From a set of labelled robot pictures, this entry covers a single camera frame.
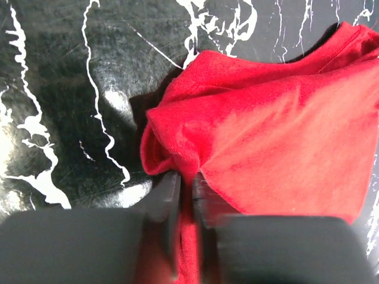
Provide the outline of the red t shirt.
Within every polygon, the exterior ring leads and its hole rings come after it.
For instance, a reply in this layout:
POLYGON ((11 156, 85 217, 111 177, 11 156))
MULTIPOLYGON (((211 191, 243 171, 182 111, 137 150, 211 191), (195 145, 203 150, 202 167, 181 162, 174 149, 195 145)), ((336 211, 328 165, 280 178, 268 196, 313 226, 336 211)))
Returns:
POLYGON ((140 155, 149 175, 184 178, 178 283, 198 283, 191 184, 202 173, 248 215, 355 221, 378 140, 378 33, 347 22, 287 64, 203 51, 147 112, 140 155))

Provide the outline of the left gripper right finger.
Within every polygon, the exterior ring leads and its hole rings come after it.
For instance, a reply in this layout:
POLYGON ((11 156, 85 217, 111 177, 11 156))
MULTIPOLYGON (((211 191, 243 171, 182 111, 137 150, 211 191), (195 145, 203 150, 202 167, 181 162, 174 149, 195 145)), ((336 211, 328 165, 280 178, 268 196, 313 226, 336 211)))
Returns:
POLYGON ((243 215, 209 187, 192 184, 202 283, 375 283, 354 230, 315 216, 243 215))

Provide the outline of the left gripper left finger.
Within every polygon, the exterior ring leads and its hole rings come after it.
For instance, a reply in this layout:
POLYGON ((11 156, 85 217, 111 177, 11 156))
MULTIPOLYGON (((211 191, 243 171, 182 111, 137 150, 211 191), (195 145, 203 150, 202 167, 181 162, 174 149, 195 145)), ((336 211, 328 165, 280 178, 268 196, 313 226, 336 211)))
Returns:
POLYGON ((1 224, 2 283, 174 283, 181 177, 129 208, 24 211, 1 224))

